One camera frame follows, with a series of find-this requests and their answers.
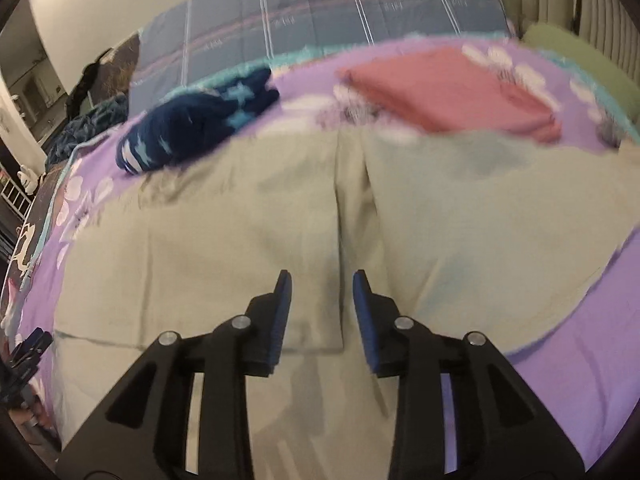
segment dark blue blanket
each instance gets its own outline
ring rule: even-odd
[[[124,94],[99,104],[89,113],[70,121],[49,150],[46,170],[63,160],[67,160],[74,148],[108,130],[116,124],[127,120],[129,114],[129,98]]]

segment purple bedsheet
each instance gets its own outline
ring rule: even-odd
[[[281,94],[280,103],[244,132],[261,134],[273,121],[299,124],[299,120],[308,120],[305,116],[317,117],[315,105],[305,108],[300,100],[296,105],[292,104],[300,96],[309,94],[313,94],[315,99],[306,99],[307,103],[317,103],[318,96],[325,96],[325,102],[327,96],[340,101],[341,92],[334,75],[337,68],[376,56],[444,45],[462,47],[464,44],[473,45],[482,53],[488,53],[490,47],[497,47],[498,50],[493,52],[495,60],[505,63],[504,53],[507,53],[513,66],[528,67],[522,73],[530,73],[529,69],[533,69],[542,75],[545,91],[560,105],[556,115],[562,121],[561,144],[592,152],[604,149],[596,138],[593,117],[598,114],[593,111],[594,105],[584,99],[584,93],[582,98],[578,98],[580,92],[575,92],[575,87],[571,88],[570,74],[516,43],[464,37],[393,41],[351,50],[292,70],[275,81]],[[78,183],[78,177],[81,177],[81,189],[78,192],[76,184],[68,186],[69,198],[76,197],[69,201],[68,219],[59,222],[60,225],[56,225],[55,218],[52,220],[50,239],[42,250],[31,290],[22,308],[20,334],[28,335],[37,326],[52,329],[55,306],[62,288],[64,257],[73,243],[77,225],[82,225],[82,218],[90,215],[109,195],[116,196],[134,181],[118,170],[114,163],[115,145],[130,124],[131,121],[114,128],[110,136],[97,146],[78,151],[76,164],[78,160],[81,162],[67,179],[71,183],[75,178]],[[607,449],[640,397],[640,280],[635,276],[638,268],[640,235],[634,235],[624,251],[612,260],[603,278],[561,326],[526,351],[510,356],[516,369],[571,438],[586,466],[592,465]],[[51,355],[51,352],[47,353],[39,379],[45,394],[51,388]],[[52,409],[50,397],[46,395],[49,410]]]

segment bed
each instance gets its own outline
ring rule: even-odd
[[[132,185],[132,179],[115,167],[113,152],[117,140],[139,120],[138,115],[170,92],[211,85],[245,73],[256,63],[280,69],[275,84],[282,100],[247,134],[268,132],[274,124],[281,128],[292,113],[296,121],[300,115],[316,114],[318,109],[313,104],[302,110],[295,108],[294,112],[285,105],[309,92],[324,94],[340,104],[342,94],[336,91],[333,72],[345,63],[443,44],[471,46],[489,59],[492,48],[494,52],[501,48],[507,51],[512,64],[526,64],[545,77],[547,89],[561,104],[563,143],[591,152],[604,149],[596,137],[589,104],[572,90],[570,83],[577,75],[500,39],[508,35],[508,29],[498,0],[241,0],[229,6],[228,14],[220,13],[226,16],[221,23],[210,18],[218,14],[206,12],[217,4],[218,0],[189,0],[143,28],[140,60],[130,89],[132,118],[80,146],[57,178],[47,177],[52,198],[41,192],[34,202],[33,216],[28,219],[36,226],[26,251],[30,268],[24,273],[10,270],[20,291],[9,298],[5,287],[2,295],[3,304],[10,304],[14,312],[20,313],[13,330],[18,340],[37,326],[53,326],[65,257],[72,251],[74,240],[75,231],[68,226],[86,222],[96,206]],[[484,33],[484,37],[387,41],[414,32],[425,36],[472,32]],[[370,47],[340,54],[354,44]],[[333,57],[318,59],[328,54]],[[306,66],[296,66],[301,61]],[[640,316],[632,298],[640,289],[636,290],[636,282],[630,278],[640,258],[638,243],[637,235],[629,238],[603,278],[558,329],[535,346],[510,356],[587,466],[606,452],[638,402],[636,356],[640,349],[634,334],[640,328]],[[77,354],[69,348],[58,352]],[[46,400],[47,409],[53,412],[56,394],[52,371],[50,354],[43,362],[37,389]]]

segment pink folded cloth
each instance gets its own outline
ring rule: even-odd
[[[375,59],[338,75],[371,102],[427,132],[503,130],[555,142],[561,125],[526,89],[453,47]]]

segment green pillow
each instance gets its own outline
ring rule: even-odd
[[[575,61],[618,101],[627,116],[640,116],[640,88],[611,60],[590,44],[562,28],[548,23],[531,25],[522,41],[532,48],[553,50]]]

